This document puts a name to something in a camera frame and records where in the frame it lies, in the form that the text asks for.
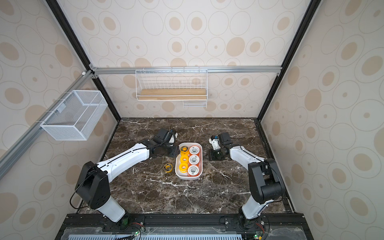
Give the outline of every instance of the white wire basket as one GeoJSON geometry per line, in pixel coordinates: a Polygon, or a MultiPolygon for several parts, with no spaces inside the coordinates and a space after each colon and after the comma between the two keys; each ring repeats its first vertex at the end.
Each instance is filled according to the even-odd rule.
{"type": "Polygon", "coordinates": [[[171,68],[136,70],[138,101],[183,101],[184,106],[207,106],[208,70],[171,68]]]}
{"type": "Polygon", "coordinates": [[[108,104],[100,91],[73,90],[40,126],[58,141],[85,141],[108,104]]]}

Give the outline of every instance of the dark marble tabletop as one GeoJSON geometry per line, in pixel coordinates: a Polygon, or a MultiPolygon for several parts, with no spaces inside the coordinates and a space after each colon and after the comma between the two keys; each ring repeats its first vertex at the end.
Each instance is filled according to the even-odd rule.
{"type": "MultiPolygon", "coordinates": [[[[203,173],[197,180],[181,180],[175,171],[165,173],[165,163],[175,159],[156,157],[140,162],[110,183],[112,197],[130,213],[237,213],[248,200],[248,171],[232,160],[208,161],[212,135],[228,132],[234,143],[266,157],[252,119],[127,119],[123,118],[109,145],[105,160],[144,139],[160,128],[172,126],[178,133],[175,144],[197,142],[203,147],[203,173]]],[[[80,213],[94,213],[89,208],[80,213]]],[[[284,213],[282,202],[271,203],[265,213],[284,213]]]]}

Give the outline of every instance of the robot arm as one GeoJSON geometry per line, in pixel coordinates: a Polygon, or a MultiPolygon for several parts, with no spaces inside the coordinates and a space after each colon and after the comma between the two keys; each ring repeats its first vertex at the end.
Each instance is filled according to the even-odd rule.
{"type": "Polygon", "coordinates": [[[106,161],[84,164],[78,182],[77,193],[90,206],[118,222],[125,210],[111,197],[109,183],[133,165],[154,156],[175,157],[179,148],[173,146],[177,133],[174,130],[160,129],[152,139],[143,139],[125,152],[106,161]]]}
{"type": "Polygon", "coordinates": [[[241,208],[246,219],[259,217],[269,203],[285,194],[285,185],[274,159],[264,159],[234,144],[227,132],[212,136],[209,143],[213,147],[209,152],[210,161],[230,157],[248,170],[251,196],[241,208]],[[263,175],[269,175],[269,178],[264,179],[263,175]]]}

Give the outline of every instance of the white mesh basket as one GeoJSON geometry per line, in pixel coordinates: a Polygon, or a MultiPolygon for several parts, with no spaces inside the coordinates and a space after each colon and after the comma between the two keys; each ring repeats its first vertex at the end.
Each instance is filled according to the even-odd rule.
{"type": "Polygon", "coordinates": [[[73,90],[40,125],[58,141],[85,141],[107,102],[100,91],[73,90]]]}

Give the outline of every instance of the red wire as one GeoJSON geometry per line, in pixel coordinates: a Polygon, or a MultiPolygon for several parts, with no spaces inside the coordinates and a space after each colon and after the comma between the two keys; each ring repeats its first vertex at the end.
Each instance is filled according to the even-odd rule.
{"type": "Polygon", "coordinates": [[[261,226],[259,223],[256,223],[256,224],[263,230],[263,234],[264,234],[265,232],[264,232],[263,226],[261,226]]]}
{"type": "Polygon", "coordinates": [[[133,223],[131,223],[131,224],[138,224],[138,225],[144,227],[144,225],[142,225],[142,224],[140,224],[140,223],[138,223],[138,222],[133,222],[133,223]]]}

